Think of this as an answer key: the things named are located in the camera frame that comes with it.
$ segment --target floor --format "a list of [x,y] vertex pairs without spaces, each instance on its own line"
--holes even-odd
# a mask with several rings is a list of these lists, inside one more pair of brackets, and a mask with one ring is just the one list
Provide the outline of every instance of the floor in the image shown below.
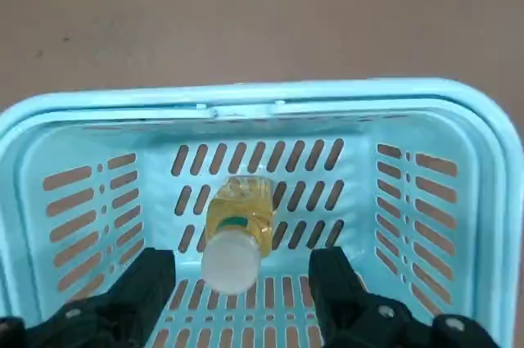
[[486,92],[524,131],[522,0],[0,0],[0,8],[0,110],[55,90],[437,75]]

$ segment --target green label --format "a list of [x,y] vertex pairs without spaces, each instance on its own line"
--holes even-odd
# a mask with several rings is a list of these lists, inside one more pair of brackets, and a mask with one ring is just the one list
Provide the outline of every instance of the green label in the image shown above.
[[247,218],[240,217],[239,215],[234,215],[233,217],[227,217],[226,219],[223,219],[222,222],[219,224],[217,229],[225,228],[225,227],[241,227],[241,228],[247,228]]

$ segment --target yellow liquid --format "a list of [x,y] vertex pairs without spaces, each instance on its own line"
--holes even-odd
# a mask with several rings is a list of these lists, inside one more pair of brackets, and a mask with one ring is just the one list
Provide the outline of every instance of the yellow liquid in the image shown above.
[[260,176],[234,176],[211,200],[206,217],[206,241],[223,229],[251,235],[264,258],[271,252],[274,217],[271,180]]

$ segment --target basket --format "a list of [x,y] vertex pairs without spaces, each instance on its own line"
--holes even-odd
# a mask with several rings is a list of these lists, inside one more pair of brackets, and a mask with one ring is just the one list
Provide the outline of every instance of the basket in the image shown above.
[[[145,246],[177,287],[149,346],[320,346],[311,249],[365,287],[480,322],[511,346],[522,148],[487,97],[444,79],[57,93],[0,116],[0,313],[28,325],[104,292]],[[201,280],[224,179],[275,183],[273,252],[246,294]]]

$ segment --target basket slot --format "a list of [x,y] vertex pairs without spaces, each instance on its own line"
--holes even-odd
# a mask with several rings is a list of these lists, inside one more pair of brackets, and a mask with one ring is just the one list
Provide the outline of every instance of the basket slot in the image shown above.
[[449,203],[457,202],[457,192],[453,188],[446,187],[442,184],[422,178],[420,176],[415,178],[415,183],[417,184],[418,188],[425,192],[429,192],[435,197],[439,197],[440,199],[448,201]]
[[335,245],[343,228],[344,228],[343,220],[339,219],[334,223],[333,228],[331,232],[329,233],[329,236],[327,237],[326,247],[333,247]]
[[395,244],[393,244],[386,236],[380,233],[380,231],[376,231],[375,236],[377,237],[378,241],[382,243],[382,245],[390,251],[391,254],[393,254],[397,258],[400,257],[399,248]]
[[287,230],[287,223],[281,222],[278,224],[277,229],[275,230],[275,233],[273,235],[273,243],[272,243],[272,249],[277,250],[280,246],[280,243],[282,242],[282,238],[284,237],[284,234]]
[[295,306],[295,300],[293,297],[293,286],[290,277],[284,277],[282,279],[282,291],[284,292],[284,307],[288,309],[293,308]]
[[200,239],[198,239],[198,243],[196,245],[196,251],[199,253],[204,252],[206,249],[206,230],[202,229],[202,234],[200,235]]
[[123,187],[126,184],[134,182],[138,177],[138,172],[136,170],[123,174],[111,180],[110,188],[111,190],[116,190],[117,188]]
[[[409,218],[408,217],[406,217],[406,221],[407,221],[407,224],[408,224],[409,223]],[[387,223],[389,223],[389,221],[387,221],[386,219],[381,220],[381,222],[384,223],[388,228],[391,228],[393,231],[395,231],[396,227],[395,226],[390,227],[390,225],[392,225],[392,224],[387,225]],[[393,243],[397,243],[397,242],[400,243],[400,240],[399,240],[400,236],[397,237],[395,235],[395,233],[391,233],[388,228],[382,229],[382,226],[379,226],[377,228],[378,228],[377,232],[379,232],[382,236],[384,236],[388,241],[393,242]]]
[[413,263],[413,272],[422,282],[424,282],[432,291],[434,291],[445,303],[451,304],[451,294],[440,285],[432,276],[429,275],[418,264]]
[[287,245],[289,244],[289,241],[291,240],[291,237],[295,232],[296,224],[297,223],[292,220],[290,220],[289,223],[286,223],[287,229],[285,229],[284,232],[282,232],[282,239],[280,240],[279,248],[287,248]]
[[136,205],[133,209],[124,212],[122,215],[115,219],[115,228],[120,228],[126,225],[129,221],[140,215],[141,211],[142,207],[140,205]]
[[189,336],[191,335],[191,331],[189,329],[182,329],[180,332],[178,332],[177,340],[174,343],[175,348],[186,348],[187,347],[187,341],[189,340]]
[[384,180],[377,180],[377,186],[378,188],[380,188],[383,192],[391,195],[392,197],[396,198],[396,199],[400,199],[402,197],[402,193],[400,192],[400,190],[389,184],[388,182],[385,182]]
[[204,291],[204,280],[200,279],[196,282],[195,287],[193,288],[193,293],[191,295],[191,299],[189,301],[189,305],[187,308],[189,310],[197,310],[198,306],[200,304],[200,300],[202,297],[202,292]]
[[167,338],[169,337],[169,329],[162,329],[156,334],[153,348],[164,348]]
[[383,174],[387,174],[388,176],[394,178],[394,179],[400,179],[402,178],[402,173],[400,172],[400,169],[393,165],[386,164],[385,162],[378,161],[377,162],[377,169],[382,172]]
[[186,162],[187,153],[189,152],[189,147],[187,145],[182,145],[177,152],[176,157],[174,158],[173,167],[171,168],[171,174],[175,177],[179,176],[182,172],[184,163]]
[[58,174],[53,174],[47,176],[43,180],[43,189],[45,191],[51,191],[60,187],[64,187],[68,184],[79,182],[91,177],[92,169],[90,166],[80,166],[79,168],[74,168],[60,172]]
[[265,151],[265,143],[258,142],[256,144],[255,150],[253,151],[253,155],[251,156],[251,159],[249,160],[249,164],[247,166],[247,171],[249,173],[253,174],[259,168],[259,164],[260,164],[260,161],[262,160],[262,156],[264,155],[264,151]]
[[439,157],[417,153],[417,155],[415,155],[415,161],[418,166],[422,166],[442,174],[447,174],[454,178],[457,177],[459,172],[457,165],[453,161],[444,160]]
[[107,168],[117,169],[124,165],[132,164],[136,160],[137,160],[137,155],[135,153],[130,153],[124,156],[114,157],[107,161]]
[[88,201],[91,201],[95,195],[92,188],[86,188],[83,191],[71,194],[67,197],[61,198],[58,201],[54,201],[47,205],[47,216],[54,217],[65,211],[71,210],[76,206],[82,205]]
[[204,184],[198,193],[196,198],[195,206],[193,207],[193,213],[195,215],[200,215],[204,211],[204,206],[206,206],[207,198],[211,193],[211,187],[207,184]]
[[326,162],[324,164],[325,170],[332,170],[335,167],[335,164],[338,161],[338,157],[342,153],[343,147],[344,147],[344,141],[340,138],[338,138],[333,143],[331,151],[329,152],[329,156],[327,156]]
[[289,203],[287,204],[287,210],[289,211],[295,211],[296,207],[298,206],[300,199],[302,198],[302,194],[305,190],[305,183],[300,181],[296,184],[295,190],[293,191],[291,198],[289,199]]
[[313,297],[309,289],[309,279],[307,276],[300,276],[300,293],[302,295],[302,305],[307,309],[313,307]]
[[427,225],[421,223],[420,221],[415,221],[415,230],[422,236],[424,236],[429,242],[433,243],[435,246],[438,246],[441,250],[447,252],[449,255],[455,255],[455,247],[452,242],[450,242],[445,237],[441,236],[438,232],[429,228]]
[[320,181],[317,182],[313,188],[313,191],[311,192],[311,195],[309,196],[309,200],[307,204],[305,205],[305,208],[308,211],[313,211],[315,207],[317,207],[318,200],[322,196],[322,191],[324,190],[325,183]]
[[184,254],[189,248],[194,232],[194,225],[188,225],[184,230],[182,238],[180,239],[180,244],[178,244],[178,251],[180,251],[182,254]]
[[286,347],[287,348],[298,348],[299,345],[299,339],[298,339],[298,331],[296,330],[295,326],[290,326],[286,328]]
[[208,348],[211,341],[211,329],[205,328],[200,331],[198,335],[198,341],[196,342],[196,348]]
[[219,305],[220,294],[217,291],[211,291],[207,301],[208,310],[216,310]]
[[389,203],[388,201],[386,201],[384,198],[382,197],[377,197],[377,205],[383,209],[384,211],[386,211],[389,215],[397,218],[397,219],[400,219],[400,210],[398,207],[396,206],[393,206],[391,203]]
[[237,308],[238,296],[237,295],[228,295],[226,300],[226,309],[235,310]]
[[388,219],[385,219],[380,214],[377,213],[377,222],[386,229],[391,235],[400,238],[400,230],[394,225],[392,222],[390,222]]
[[289,155],[289,159],[286,163],[286,171],[287,172],[294,172],[295,168],[298,164],[298,161],[302,155],[302,152],[304,151],[305,143],[304,141],[296,141],[295,146],[293,147],[293,150],[291,151],[291,154]]
[[299,223],[295,227],[295,231],[293,232],[293,235],[291,236],[291,240],[289,241],[287,248],[290,250],[295,250],[302,238],[302,235],[305,231],[306,223],[305,221],[299,221]]
[[264,308],[275,308],[275,290],[274,280],[272,277],[266,277],[264,280]]
[[224,329],[220,333],[219,348],[231,348],[233,342],[233,330],[230,328]]
[[415,200],[415,209],[424,215],[431,217],[436,222],[443,224],[447,228],[455,229],[455,218],[438,207],[435,207],[430,203],[417,198]]
[[115,198],[111,205],[113,206],[113,209],[119,209],[120,207],[126,205],[127,203],[135,200],[138,198],[139,190],[138,188],[135,188],[134,190],[131,190],[129,192],[126,192],[125,194]]
[[275,346],[277,346],[277,330],[273,327],[267,327],[264,329],[264,348],[274,348]]
[[98,243],[98,232],[92,232],[86,237],[78,240],[72,246],[67,247],[65,250],[60,251],[55,255],[54,265],[60,268],[70,260],[74,259],[77,255],[83,254],[87,249]]
[[402,151],[398,147],[386,145],[384,143],[379,143],[377,145],[377,151],[380,154],[391,158],[400,159],[402,157]]
[[309,348],[322,348],[322,338],[318,326],[308,326]]
[[317,165],[318,159],[322,154],[324,149],[324,141],[322,139],[317,139],[311,148],[311,153],[309,154],[308,160],[305,162],[305,170],[312,171]]
[[76,266],[71,272],[61,278],[61,280],[58,282],[58,291],[62,292],[72,286],[75,282],[98,266],[101,261],[102,253],[98,252],[97,254],[91,256],[91,258],[88,260],[85,260],[83,263]]
[[180,197],[178,197],[177,205],[174,208],[174,213],[176,215],[183,215],[186,210],[189,197],[191,196],[192,188],[190,186],[183,186],[182,191],[180,192]]
[[315,224],[313,231],[311,232],[311,236],[309,236],[308,242],[306,243],[306,246],[313,250],[314,247],[317,245],[318,240],[322,236],[322,231],[324,230],[324,227],[326,226],[326,223],[324,223],[322,220],[317,221]]
[[424,307],[429,313],[436,317],[439,314],[442,314],[442,310],[437,307],[437,305],[415,284],[411,284],[411,292],[420,302],[422,307]]
[[178,310],[178,308],[182,304],[183,295],[187,289],[188,284],[189,284],[189,280],[187,279],[184,279],[178,283],[174,291],[174,295],[173,295],[173,299],[171,300],[171,304],[169,305],[170,310]]
[[136,242],[120,257],[119,263],[125,264],[127,261],[131,260],[144,247],[144,243],[145,239],[140,239],[138,242]]
[[379,249],[378,247],[375,247],[375,254],[377,255],[378,259],[395,275],[399,275],[399,270],[396,267],[395,262],[389,259],[389,257],[384,254],[384,252]]
[[337,180],[331,189],[331,192],[329,193],[329,197],[326,200],[326,204],[324,207],[326,210],[333,210],[335,209],[335,206],[337,205],[338,197],[342,193],[342,189],[344,188],[344,181]]
[[210,174],[217,174],[220,171],[220,166],[222,161],[224,161],[224,156],[228,151],[228,147],[224,143],[220,143],[217,148],[213,160],[210,164]]
[[231,162],[229,163],[228,167],[228,172],[230,174],[235,174],[236,172],[238,172],[238,169],[242,164],[242,158],[244,158],[244,154],[246,153],[246,149],[247,146],[244,142],[240,142],[237,144],[237,148],[233,153],[233,157],[231,158]]
[[255,282],[246,292],[246,309],[252,310],[256,307],[256,294],[258,282]]
[[90,225],[97,218],[97,212],[90,210],[87,213],[75,217],[74,219],[66,222],[65,224],[54,228],[49,233],[49,241],[51,243],[59,242],[60,240],[68,237],[69,235],[79,231],[82,228]]
[[204,159],[206,158],[207,150],[208,147],[205,144],[201,144],[196,150],[195,159],[193,160],[191,169],[189,170],[193,176],[196,176],[200,173],[200,169],[204,163]]
[[450,281],[453,280],[453,270],[438,256],[432,254],[426,247],[418,242],[413,242],[413,250],[422,260],[425,260],[431,267],[435,268]]
[[139,222],[135,226],[133,226],[129,231],[122,234],[117,240],[116,245],[118,247],[122,247],[125,243],[129,242],[132,238],[136,237],[143,228],[143,223]]
[[245,328],[242,331],[242,348],[254,348],[255,346],[255,329]]
[[268,172],[272,173],[277,169],[278,162],[280,161],[280,158],[282,157],[285,148],[286,143],[284,141],[278,141],[275,144],[273,152],[271,153],[271,157],[269,158],[268,165],[266,167]]
[[284,192],[286,191],[287,184],[285,182],[279,182],[277,184],[277,187],[275,188],[275,191],[273,193],[273,209],[277,210],[280,206],[280,202],[284,196]]
[[79,301],[80,299],[91,296],[99,287],[102,286],[105,279],[106,275],[104,273],[98,274],[85,287],[76,292],[68,301]]

